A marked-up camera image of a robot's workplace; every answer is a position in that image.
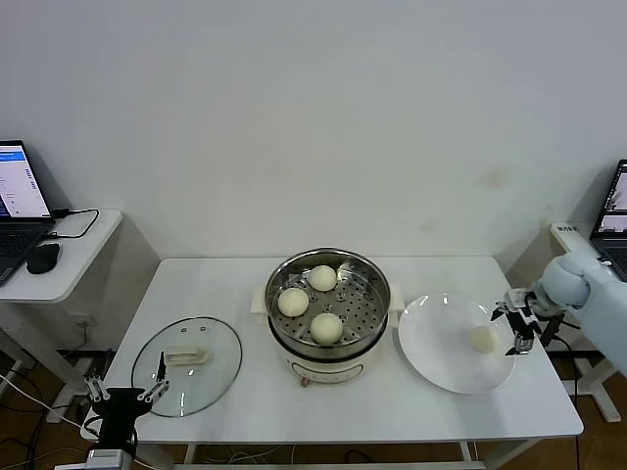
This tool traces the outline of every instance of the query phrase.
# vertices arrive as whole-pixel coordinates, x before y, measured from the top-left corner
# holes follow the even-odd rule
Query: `computer mouse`
[[[30,250],[26,256],[26,270],[31,274],[43,274],[57,265],[59,244],[48,243]]]

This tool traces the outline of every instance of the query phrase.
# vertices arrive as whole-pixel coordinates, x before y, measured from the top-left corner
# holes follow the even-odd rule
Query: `white plate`
[[[491,315],[459,295],[422,296],[401,316],[401,347],[415,370],[435,385],[458,394],[484,394],[502,385],[514,366],[514,357],[505,356],[513,344],[507,319],[491,322]],[[485,354],[472,348],[468,330],[476,326],[497,333],[496,351]]]

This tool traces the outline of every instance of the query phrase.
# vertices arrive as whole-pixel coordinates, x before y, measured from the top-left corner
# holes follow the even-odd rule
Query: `steamed bun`
[[[337,283],[335,269],[327,265],[316,266],[310,272],[310,286],[320,292],[330,291]]]
[[[321,313],[312,320],[312,338],[319,345],[332,345],[344,332],[342,320],[333,313]]]
[[[493,353],[499,346],[499,337],[487,326],[476,326],[468,331],[468,341],[480,353]]]
[[[309,306],[310,298],[307,293],[295,287],[286,289],[278,297],[278,309],[285,316],[300,316]]]

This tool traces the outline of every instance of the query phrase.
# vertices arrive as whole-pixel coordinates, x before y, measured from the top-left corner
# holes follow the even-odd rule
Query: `laptop screen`
[[[0,219],[51,217],[21,145],[0,145]]]
[[[592,236],[627,237],[627,161],[621,160]]]

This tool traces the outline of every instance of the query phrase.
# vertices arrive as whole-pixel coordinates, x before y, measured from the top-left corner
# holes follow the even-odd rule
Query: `wooden floor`
[[[570,362],[555,364],[562,378],[571,378]],[[60,381],[41,366],[27,371],[26,375],[40,388],[44,399],[50,402],[61,389]],[[36,391],[25,380],[16,380],[16,383],[26,392],[36,395]],[[627,470],[627,379],[618,374],[606,382],[609,394],[614,399],[619,410],[625,416],[622,423],[607,424],[597,410],[592,399],[579,399],[579,410],[585,424],[585,432],[580,438],[581,468],[584,470]],[[38,405],[23,398],[14,391],[7,392],[0,403],[15,408],[37,410]],[[5,438],[14,437],[28,442],[37,425],[40,414],[21,413],[0,407],[0,442]],[[479,456],[485,456],[495,444],[477,444]],[[77,463],[84,461],[84,455],[89,444],[84,441],[76,428],[62,423],[44,425],[41,438],[37,445],[37,455],[64,448],[59,452],[43,457],[37,461],[35,468],[51,469],[57,464]],[[205,446],[199,447],[196,462],[222,462],[236,452],[246,451],[249,454],[260,453],[272,449],[272,446]],[[176,462],[182,463],[185,448],[183,446],[168,446]],[[260,463],[289,463],[292,458],[292,446],[282,446],[274,452],[257,458]],[[14,442],[4,442],[0,445],[0,470],[8,465],[24,461],[25,450]],[[296,446],[294,461],[296,463],[351,463],[367,462],[367,458],[375,462],[412,462],[434,460],[460,459],[458,446],[454,444],[441,445],[377,445],[377,446]],[[238,463],[252,463],[243,459]],[[505,470],[522,469],[575,469],[575,442],[574,439],[543,441],[527,452],[515,458]]]

